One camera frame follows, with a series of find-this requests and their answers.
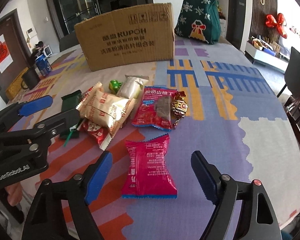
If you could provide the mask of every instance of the red bow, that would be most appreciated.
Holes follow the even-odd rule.
[[[287,33],[285,32],[282,24],[284,22],[284,16],[282,13],[278,13],[278,16],[277,16],[277,21],[276,19],[274,18],[273,15],[271,14],[267,14],[266,15],[266,25],[267,27],[269,28],[276,28],[277,29],[277,32],[282,36],[284,37],[285,39],[288,37]]]
[[[201,24],[201,25],[192,24],[192,28],[193,28],[193,30],[192,30],[193,32],[195,31],[196,28],[199,28],[198,33],[201,34],[202,30],[206,29],[206,26],[204,24]]]

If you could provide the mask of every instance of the black mug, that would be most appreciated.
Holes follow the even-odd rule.
[[[21,87],[22,89],[33,89],[39,82],[40,78],[35,71],[34,67],[29,68],[26,73],[22,75],[22,82],[21,82]]]

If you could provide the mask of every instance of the colorful patterned tablecloth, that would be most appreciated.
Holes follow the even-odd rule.
[[[171,131],[167,167],[178,189],[177,199],[123,199],[121,188],[130,164],[125,140],[149,140],[164,134],[155,128],[136,128],[128,123],[107,148],[113,167],[90,211],[106,240],[199,239],[214,206],[207,201],[192,171],[190,156],[200,150],[221,173],[239,181],[260,179],[270,197],[279,225],[285,226],[300,211],[300,150],[287,116],[260,72],[244,55],[227,44],[205,45],[177,38],[175,59],[131,64],[91,72],[82,51],[76,50],[56,66],[35,89],[19,95],[32,100],[44,95],[53,105],[24,117],[13,130],[31,128],[61,110],[61,97],[86,91],[101,81],[125,74],[148,75],[150,85],[184,90],[189,109]],[[82,173],[102,151],[82,132],[78,139],[54,138],[49,148],[49,168],[22,182],[34,196],[40,182],[53,182]],[[237,203],[227,234],[232,239],[240,212]],[[63,211],[73,228],[69,206]]]

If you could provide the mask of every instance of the door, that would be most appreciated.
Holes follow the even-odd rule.
[[[29,64],[21,50],[13,15],[0,21],[0,96],[7,103],[5,91]]]
[[[64,35],[74,31],[74,25],[99,14],[98,0],[54,0]]]
[[[246,0],[229,0],[226,39],[240,49],[246,16]]]

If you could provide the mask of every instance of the woven basket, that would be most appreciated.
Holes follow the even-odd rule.
[[[6,89],[6,95],[9,100],[13,100],[13,98],[15,98],[16,95],[21,90],[22,75],[26,73],[27,70],[28,68],[26,67],[23,71],[21,71],[20,74],[14,79],[14,81]]]

